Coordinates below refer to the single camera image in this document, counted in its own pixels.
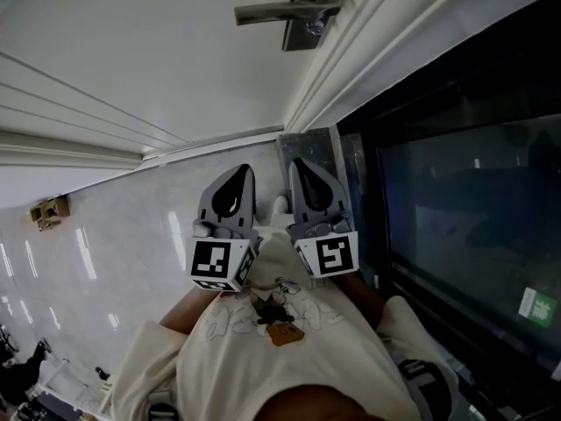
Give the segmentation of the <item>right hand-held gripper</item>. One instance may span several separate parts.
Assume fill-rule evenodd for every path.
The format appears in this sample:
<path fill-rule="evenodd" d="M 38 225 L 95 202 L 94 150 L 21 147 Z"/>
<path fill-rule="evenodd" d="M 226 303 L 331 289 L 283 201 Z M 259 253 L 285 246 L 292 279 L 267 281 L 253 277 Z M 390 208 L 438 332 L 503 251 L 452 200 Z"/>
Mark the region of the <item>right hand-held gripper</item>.
<path fill-rule="evenodd" d="M 359 236 L 341 182 L 303 158 L 288 168 L 294 223 L 288 235 L 312 278 L 359 269 Z"/>

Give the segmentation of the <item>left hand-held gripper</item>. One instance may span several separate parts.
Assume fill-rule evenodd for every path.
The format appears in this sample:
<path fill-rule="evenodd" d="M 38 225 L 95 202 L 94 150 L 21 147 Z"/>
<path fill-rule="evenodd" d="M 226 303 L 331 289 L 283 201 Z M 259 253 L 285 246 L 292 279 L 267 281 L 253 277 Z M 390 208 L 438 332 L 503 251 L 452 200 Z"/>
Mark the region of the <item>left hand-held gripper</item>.
<path fill-rule="evenodd" d="M 243 289 L 259 250 L 255 209 L 255 175 L 248 164 L 227 170 L 203 191 L 193 236 L 186 240 L 186 270 L 197 287 Z"/>

